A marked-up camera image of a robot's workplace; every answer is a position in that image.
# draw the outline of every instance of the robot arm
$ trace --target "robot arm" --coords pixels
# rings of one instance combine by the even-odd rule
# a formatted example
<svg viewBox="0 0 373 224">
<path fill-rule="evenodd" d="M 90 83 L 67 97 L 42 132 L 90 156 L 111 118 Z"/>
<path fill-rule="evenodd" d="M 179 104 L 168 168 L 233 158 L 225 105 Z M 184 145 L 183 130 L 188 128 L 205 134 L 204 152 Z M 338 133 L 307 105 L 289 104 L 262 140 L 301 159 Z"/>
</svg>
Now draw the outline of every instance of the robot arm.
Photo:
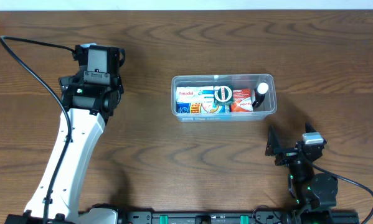
<svg viewBox="0 0 373 224">
<path fill-rule="evenodd" d="M 57 214 L 61 214 L 65 220 L 77 223 L 83 180 L 93 148 L 105 128 L 105 122 L 100 114 L 92 115 L 89 110 L 72 108 L 68 115 L 73 126 L 72 141 L 55 180 L 48 218 L 54 219 Z M 25 208 L 25 212 L 31 211 L 33 217 L 43 217 L 47 186 L 62 152 L 66 135 L 67 123 L 62 114 L 57 140 L 44 176 Z"/>
<path fill-rule="evenodd" d="M 21 222 L 21 218 L 10 215 L 6 223 L 42 223 L 47 200 L 47 218 L 56 223 L 117 222 L 118 213 L 104 208 L 94 208 L 79 218 L 78 201 L 93 148 L 124 92 L 120 66 L 124 63 L 125 52 L 117 47 L 87 44 L 76 45 L 72 53 L 78 61 L 79 72 L 59 78 L 61 101 L 72 125 L 72 139 L 55 177 L 50 198 L 46 198 L 48 186 L 68 134 L 63 113 L 54 149 L 42 180 L 26 205 L 24 220 Z"/>
</svg>

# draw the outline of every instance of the plastic container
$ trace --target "plastic container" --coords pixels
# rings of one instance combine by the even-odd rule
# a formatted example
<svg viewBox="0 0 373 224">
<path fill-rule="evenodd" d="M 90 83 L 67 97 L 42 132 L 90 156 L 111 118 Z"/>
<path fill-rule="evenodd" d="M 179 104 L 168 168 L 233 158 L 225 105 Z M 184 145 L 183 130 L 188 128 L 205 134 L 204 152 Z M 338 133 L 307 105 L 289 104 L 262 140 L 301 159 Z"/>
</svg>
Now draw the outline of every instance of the plastic container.
<svg viewBox="0 0 373 224">
<path fill-rule="evenodd" d="M 234 90 L 254 88 L 261 82 L 269 86 L 264 102 L 253 112 L 229 112 L 229 113 L 178 113 L 176 103 L 177 87 L 193 86 L 222 86 L 232 85 Z M 171 109 L 172 113 L 182 122 L 199 121 L 255 121 L 263 120 L 269 114 L 276 111 L 276 91 L 273 77 L 270 74 L 240 74 L 240 75 L 183 75 L 172 79 L 171 84 Z"/>
</svg>

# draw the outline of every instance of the green connector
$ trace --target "green connector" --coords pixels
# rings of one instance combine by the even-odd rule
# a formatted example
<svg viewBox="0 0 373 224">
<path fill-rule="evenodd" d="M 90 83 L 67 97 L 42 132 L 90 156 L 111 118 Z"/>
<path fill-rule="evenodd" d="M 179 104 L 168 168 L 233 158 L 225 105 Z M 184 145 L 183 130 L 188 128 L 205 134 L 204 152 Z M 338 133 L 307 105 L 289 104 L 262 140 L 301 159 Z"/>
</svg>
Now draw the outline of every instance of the green connector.
<svg viewBox="0 0 373 224">
<path fill-rule="evenodd" d="M 161 215 L 160 216 L 160 224 L 168 224 L 168 216 Z"/>
<path fill-rule="evenodd" d="M 247 215 L 241 215 L 240 216 L 240 224 L 248 224 L 248 216 Z"/>
</svg>

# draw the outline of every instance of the wooden table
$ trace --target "wooden table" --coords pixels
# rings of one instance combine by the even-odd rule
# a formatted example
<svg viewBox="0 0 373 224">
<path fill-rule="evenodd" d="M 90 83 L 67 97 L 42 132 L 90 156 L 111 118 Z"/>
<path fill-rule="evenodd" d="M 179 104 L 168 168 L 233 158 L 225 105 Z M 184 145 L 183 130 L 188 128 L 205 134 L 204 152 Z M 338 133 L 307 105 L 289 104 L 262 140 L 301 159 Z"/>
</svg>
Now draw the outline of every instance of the wooden table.
<svg viewBox="0 0 373 224">
<path fill-rule="evenodd" d="M 292 205 L 288 169 L 264 156 L 267 129 L 275 125 L 292 146 L 305 121 L 328 140 L 315 163 L 373 190 L 373 11 L 0 12 L 3 34 L 126 49 L 125 95 L 92 155 L 81 210 L 102 202 L 157 211 Z M 65 50 L 9 44 L 57 93 L 58 77 L 78 70 Z M 234 123 L 172 115 L 173 76 L 237 73 L 273 75 L 275 115 Z M 0 44 L 0 223 L 21 214 L 36 190 L 59 114 Z M 372 207 L 367 192 L 343 181 L 337 200 L 361 220 Z"/>
</svg>

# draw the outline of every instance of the black cable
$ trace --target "black cable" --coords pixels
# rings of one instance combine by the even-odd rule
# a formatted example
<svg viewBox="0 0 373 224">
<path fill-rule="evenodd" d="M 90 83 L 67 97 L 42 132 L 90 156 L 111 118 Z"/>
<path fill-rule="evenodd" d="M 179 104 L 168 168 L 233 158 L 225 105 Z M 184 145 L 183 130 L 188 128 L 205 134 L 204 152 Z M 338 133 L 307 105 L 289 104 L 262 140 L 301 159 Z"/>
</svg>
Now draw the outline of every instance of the black cable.
<svg viewBox="0 0 373 224">
<path fill-rule="evenodd" d="M 279 222 L 277 222 L 277 223 L 275 223 L 275 224 L 280 224 L 280 223 L 281 223 L 281 219 L 280 219 L 280 217 L 275 213 L 275 211 L 274 211 L 271 207 L 269 207 L 268 205 L 259 205 L 259 206 L 257 206 L 257 207 L 254 209 L 254 211 L 253 211 L 253 218 L 255 219 L 255 221 L 256 221 L 258 224 L 262 224 L 262 222 L 258 221 L 257 218 L 255 217 L 255 211 L 256 211 L 258 208 L 260 208 L 260 207 L 269 208 L 269 209 L 271 210 L 271 212 L 273 213 L 273 215 L 274 215 L 277 219 L 279 219 Z"/>
<path fill-rule="evenodd" d="M 46 84 L 35 72 L 33 72 L 31 70 L 31 68 L 29 68 L 13 51 L 12 49 L 5 43 L 5 40 L 15 40 L 15 41 L 21 41 L 21 42 L 26 42 L 26 43 L 30 43 L 30 44 L 39 44 L 39 45 L 43 45 L 43 46 L 48 46 L 48 47 L 57 47 L 57 48 L 60 48 L 60 49 L 66 49 L 66 50 L 69 50 L 71 52 L 75 52 L 73 49 L 70 49 L 68 47 L 65 47 L 65 46 L 60 46 L 60 45 L 55 45 L 55 44 L 48 44 L 48 43 L 43 43 L 43 42 L 39 42 L 39 41 L 34 41 L 34 40 L 27 40 L 27 39 L 22 39 L 22 38 L 17 38 L 17 37 L 8 37 L 8 36 L 5 36 L 5 35 L 2 35 L 0 36 L 0 42 L 1 44 L 4 46 L 4 48 L 7 50 L 7 52 L 21 65 L 23 66 L 23 68 L 25 68 L 36 80 L 38 80 L 38 82 L 40 82 L 42 84 L 42 86 L 44 86 L 48 92 L 55 98 L 56 102 L 59 104 L 60 106 L 60 109 L 62 109 L 63 111 L 63 114 L 66 118 L 66 122 L 67 122 L 67 136 L 66 136 L 66 142 L 64 144 L 64 147 L 63 147 L 63 150 L 62 150 L 62 153 L 59 157 L 59 160 L 57 161 L 57 165 L 55 167 L 55 170 L 54 170 L 54 173 L 52 174 L 52 178 L 50 180 L 50 183 L 49 183 L 49 186 L 48 186 L 48 191 L 47 191 L 47 195 L 46 195 L 46 198 L 45 198 L 45 205 L 44 205 L 44 216 L 43 216 L 43 219 L 42 219 L 42 223 L 43 224 L 46 224 L 47 223 L 47 219 L 48 219 L 48 209 L 49 209 L 49 203 L 50 203 L 50 195 L 52 193 L 52 189 L 54 187 L 54 184 L 55 184 L 55 179 L 56 179 L 56 176 L 57 176 L 57 173 L 59 172 L 59 169 L 60 169 L 60 165 L 62 164 L 62 161 L 63 161 L 63 158 L 64 158 L 64 155 L 66 154 L 66 150 L 68 148 L 68 144 L 70 144 L 70 140 L 72 138 L 72 125 L 71 125 L 71 122 L 70 122 L 70 118 L 61 102 L 61 100 L 59 99 L 59 97 L 56 95 L 56 93 L 53 91 L 53 89 L 51 89 L 48 84 Z"/>
<path fill-rule="evenodd" d="M 319 170 L 319 171 L 321 171 L 321 172 L 324 172 L 325 174 L 329 174 L 329 175 L 331 175 L 331 176 L 333 176 L 333 177 L 335 177 L 335 178 L 338 178 L 338 179 L 341 179 L 341 180 L 343 180 L 343 181 L 346 181 L 346 182 L 348 182 L 348 183 L 350 183 L 350 184 L 353 184 L 353 185 L 355 185 L 355 186 L 358 186 L 358 187 L 360 187 L 360 188 L 366 190 L 367 192 L 369 192 L 369 193 L 372 195 L 372 197 L 373 197 L 373 191 L 372 191 L 370 188 L 366 187 L 365 185 L 360 184 L 360 183 L 358 183 L 358 182 L 355 182 L 355 181 L 353 181 L 353 180 L 350 180 L 350 179 L 348 179 L 348 178 L 345 178 L 345 177 L 343 177 L 343 176 L 340 176 L 340 175 L 337 175 L 337 174 L 333 174 L 332 172 L 329 172 L 329 171 L 327 171 L 327 170 L 325 170 L 325 169 L 322 169 L 322 168 L 320 168 L 320 167 L 314 165 L 314 164 L 313 164 L 313 163 L 312 163 L 312 162 L 311 162 L 311 161 L 310 161 L 310 160 L 305 156 L 304 153 L 302 153 L 302 155 L 303 155 L 304 159 L 308 162 L 308 164 L 311 165 L 312 167 L 314 167 L 315 169 L 317 169 L 317 170 Z M 367 222 L 372 218 L 372 216 L 373 216 L 373 207 L 372 207 L 371 212 L 367 215 L 367 217 L 365 218 L 365 220 L 363 220 L 363 222 L 362 222 L 361 224 L 365 224 L 365 223 L 367 223 Z"/>
<path fill-rule="evenodd" d="M 47 47 L 56 47 L 56 48 L 60 48 L 60 49 L 65 49 L 65 50 L 69 50 L 69 51 L 71 51 L 72 53 L 75 53 L 75 50 L 74 49 L 71 49 L 70 47 L 66 47 L 66 46 L 62 46 L 62 45 L 57 45 L 57 44 L 50 44 L 50 43 L 45 43 L 45 42 L 39 42 L 39 41 L 35 41 L 35 40 L 28 40 L 28 39 L 23 39 L 23 38 L 18 38 L 18 37 L 10 37 L 10 36 L 5 36 L 5 35 L 2 35 L 2 36 L 0 36 L 0 41 L 1 41 L 1 43 L 3 42 L 3 45 L 4 45 L 4 47 L 5 47 L 5 45 L 6 45 L 6 43 L 5 43 L 5 41 L 4 40 L 15 40 L 15 41 L 20 41 L 20 42 L 26 42 L 26 43 L 30 43 L 30 44 L 38 44 L 38 45 L 43 45 L 43 46 L 47 46 Z M 15 55 L 14 53 L 13 53 L 13 51 L 8 47 L 7 48 L 7 45 L 6 45 L 6 47 L 5 47 L 5 49 L 10 53 L 10 51 L 12 52 L 12 53 L 10 53 L 11 55 L 13 54 L 13 55 Z M 21 62 L 21 60 L 19 59 L 19 57 L 14 57 L 15 58 L 15 60 L 17 61 L 17 62 Z M 24 63 L 22 64 L 22 63 L 20 63 L 27 71 L 31 71 L 31 69 L 30 68 L 28 68 L 27 67 L 27 65 L 25 65 Z"/>
</svg>

